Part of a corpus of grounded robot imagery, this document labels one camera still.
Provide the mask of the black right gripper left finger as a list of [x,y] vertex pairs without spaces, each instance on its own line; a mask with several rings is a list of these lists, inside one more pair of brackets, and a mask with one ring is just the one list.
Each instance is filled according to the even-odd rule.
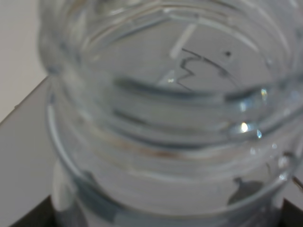
[[16,221],[11,227],[56,227],[51,196],[45,198],[34,209]]

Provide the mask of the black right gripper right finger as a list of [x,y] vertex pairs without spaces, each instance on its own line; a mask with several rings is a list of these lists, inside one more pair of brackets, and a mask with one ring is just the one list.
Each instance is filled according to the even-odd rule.
[[283,204],[283,226],[303,227],[303,211],[288,200]]

